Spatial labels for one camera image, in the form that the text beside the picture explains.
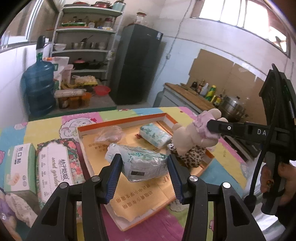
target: leopard print fabric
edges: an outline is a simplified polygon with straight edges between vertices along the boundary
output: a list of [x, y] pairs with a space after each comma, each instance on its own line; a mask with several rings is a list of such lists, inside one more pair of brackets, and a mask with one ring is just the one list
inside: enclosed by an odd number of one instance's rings
[[190, 149], [184, 156], [180, 156], [177, 153], [177, 150], [172, 142], [168, 144], [168, 148], [172, 154], [174, 154], [176, 157], [179, 157], [184, 162], [187, 168], [199, 167], [206, 152], [205, 147], [200, 147], [196, 145], [192, 149]]

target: blue gripper pad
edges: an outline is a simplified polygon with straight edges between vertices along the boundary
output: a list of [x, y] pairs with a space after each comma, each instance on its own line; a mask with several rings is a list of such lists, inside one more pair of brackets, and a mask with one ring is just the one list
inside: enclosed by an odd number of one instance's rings
[[108, 168], [111, 168], [109, 179], [106, 183], [106, 195], [105, 199], [106, 202], [109, 203], [109, 201], [114, 197], [114, 193], [117, 187], [117, 183], [120, 177], [120, 173], [122, 170], [122, 158], [120, 154], [115, 154], [110, 166]]
[[186, 191], [187, 178], [190, 176], [190, 172], [186, 167], [182, 167], [175, 155], [172, 154], [167, 157], [167, 165], [175, 196], [183, 204], [185, 201], [184, 192]]

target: blue water bottle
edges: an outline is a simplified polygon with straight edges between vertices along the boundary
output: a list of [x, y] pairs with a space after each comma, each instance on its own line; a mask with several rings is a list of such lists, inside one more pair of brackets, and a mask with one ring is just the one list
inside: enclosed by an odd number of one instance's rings
[[42, 60], [45, 37], [37, 40], [35, 64], [23, 74], [24, 101], [28, 115], [40, 117], [51, 112], [56, 105], [54, 98], [54, 65]]

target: floor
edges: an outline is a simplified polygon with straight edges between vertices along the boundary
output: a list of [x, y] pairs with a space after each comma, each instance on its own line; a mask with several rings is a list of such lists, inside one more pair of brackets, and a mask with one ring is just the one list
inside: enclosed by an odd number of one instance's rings
[[118, 105], [117, 109], [140, 109], [140, 108], [151, 108], [152, 106], [148, 102], [140, 102], [138, 104], [132, 104], [132, 105]]

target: colorful tablecloth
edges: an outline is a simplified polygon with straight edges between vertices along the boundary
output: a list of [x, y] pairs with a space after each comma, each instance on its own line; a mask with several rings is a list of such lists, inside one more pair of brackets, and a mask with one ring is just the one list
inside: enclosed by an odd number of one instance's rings
[[[4, 184], [4, 165], [9, 148], [23, 143], [37, 144], [52, 139], [74, 138], [78, 141], [76, 127], [103, 121], [128, 118], [139, 115], [149, 115], [166, 112], [183, 126], [195, 118], [186, 107], [160, 107], [133, 110], [112, 110], [36, 120], [0, 129], [0, 187]], [[242, 195], [246, 185], [246, 165], [240, 156], [223, 140], [212, 150], [215, 159], [211, 162], [201, 178], [207, 182], [220, 185], [229, 182]], [[188, 206], [182, 206], [175, 201], [143, 223], [125, 232], [118, 229], [105, 208], [103, 217], [110, 241], [179, 241], [182, 239], [187, 218]], [[212, 240], [213, 204], [209, 203], [209, 220], [207, 240]], [[82, 225], [78, 224], [78, 240], [83, 240]], [[18, 224], [17, 231], [25, 238], [28, 228], [23, 223]]]

